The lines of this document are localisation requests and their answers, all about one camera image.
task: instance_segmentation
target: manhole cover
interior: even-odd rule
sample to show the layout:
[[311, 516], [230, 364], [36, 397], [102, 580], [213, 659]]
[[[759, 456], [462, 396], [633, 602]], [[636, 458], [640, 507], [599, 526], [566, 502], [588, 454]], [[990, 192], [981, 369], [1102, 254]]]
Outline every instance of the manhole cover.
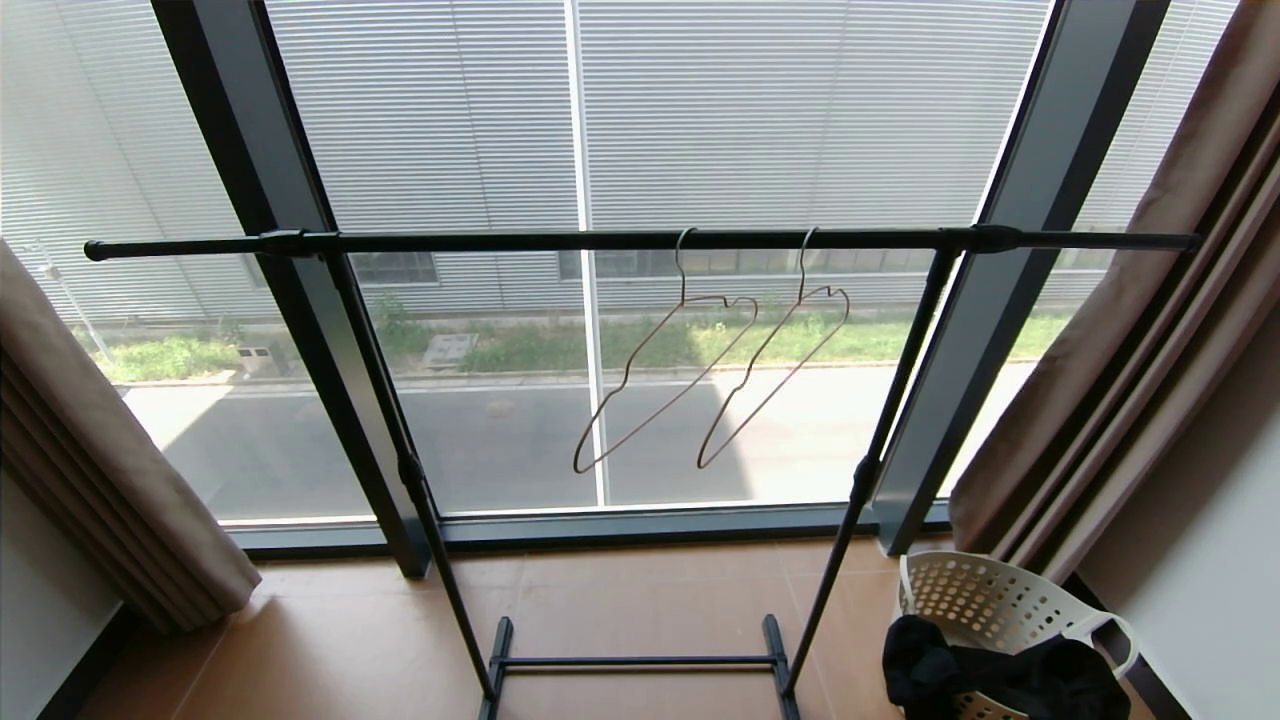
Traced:
[[422, 361], [429, 368], [457, 365], [460, 360], [467, 356], [467, 352], [471, 352], [475, 345], [475, 333], [438, 334], [431, 337], [431, 342], [428, 343]]

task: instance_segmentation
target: rack base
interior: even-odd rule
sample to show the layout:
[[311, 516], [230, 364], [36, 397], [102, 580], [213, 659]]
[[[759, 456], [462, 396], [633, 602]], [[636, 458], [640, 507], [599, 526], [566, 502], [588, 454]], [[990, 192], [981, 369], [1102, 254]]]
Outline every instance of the rack base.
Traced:
[[498, 702], [502, 700], [502, 685], [508, 673], [521, 667], [541, 670], [563, 670], [567, 673], [584, 669], [598, 673], [628, 673], [631, 667], [669, 667], [672, 673], [714, 673], [717, 670], [758, 669], [773, 674], [773, 688], [778, 694], [778, 710], [782, 720], [800, 720], [800, 707], [794, 692], [787, 692], [790, 669], [787, 651], [782, 644], [782, 632], [778, 620], [771, 614], [762, 623], [764, 644], [768, 655], [634, 655], [613, 657], [512, 657], [511, 638], [516, 632], [511, 618], [498, 620], [498, 633], [493, 641], [493, 655], [489, 656], [489, 679], [493, 683], [494, 697], [480, 703], [480, 720], [498, 719]]

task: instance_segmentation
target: tile floor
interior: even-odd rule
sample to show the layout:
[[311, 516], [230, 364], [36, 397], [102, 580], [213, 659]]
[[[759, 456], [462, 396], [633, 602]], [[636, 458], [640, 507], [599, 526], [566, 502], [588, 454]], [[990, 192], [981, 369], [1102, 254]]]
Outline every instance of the tile floor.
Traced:
[[[463, 557], [481, 650], [500, 616], [516, 655], [794, 651], [823, 541]], [[390, 560], [269, 564], [250, 606], [202, 632], [134, 638], [82, 717], [471, 719], [480, 692], [439, 580]], [[805, 720], [901, 719], [879, 652], [896, 562], [855, 541], [797, 697]], [[778, 716], [765, 673], [509, 675], [506, 720]]]

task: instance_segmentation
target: white wall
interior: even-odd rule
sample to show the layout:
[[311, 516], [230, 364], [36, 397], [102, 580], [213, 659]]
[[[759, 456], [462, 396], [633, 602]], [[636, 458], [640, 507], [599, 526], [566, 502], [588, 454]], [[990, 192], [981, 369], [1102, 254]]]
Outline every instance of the white wall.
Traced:
[[1080, 568], [1193, 717], [1275, 717], [1280, 309]]
[[119, 606], [97, 569], [0, 474], [0, 717], [36, 717]]

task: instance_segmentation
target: hanger hook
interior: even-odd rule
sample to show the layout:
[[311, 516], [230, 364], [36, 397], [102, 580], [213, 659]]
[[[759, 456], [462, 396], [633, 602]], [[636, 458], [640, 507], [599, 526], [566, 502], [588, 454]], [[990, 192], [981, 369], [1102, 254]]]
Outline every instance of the hanger hook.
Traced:
[[818, 232], [818, 225], [809, 228], [809, 232], [804, 233], [804, 240], [800, 242], [800, 292], [796, 293], [796, 302], [804, 302], [804, 252], [809, 249], [809, 240], [813, 238], [814, 233]]
[[676, 269], [680, 270], [680, 304], [681, 305], [685, 304], [685, 290], [686, 290], [686, 287], [689, 284], [689, 277], [685, 275], [685, 265], [684, 265], [684, 263], [680, 261], [680, 246], [685, 243], [685, 238], [689, 237], [689, 233], [694, 232], [695, 229], [698, 229], [698, 228], [685, 228], [684, 231], [681, 231], [680, 237], [676, 238]]

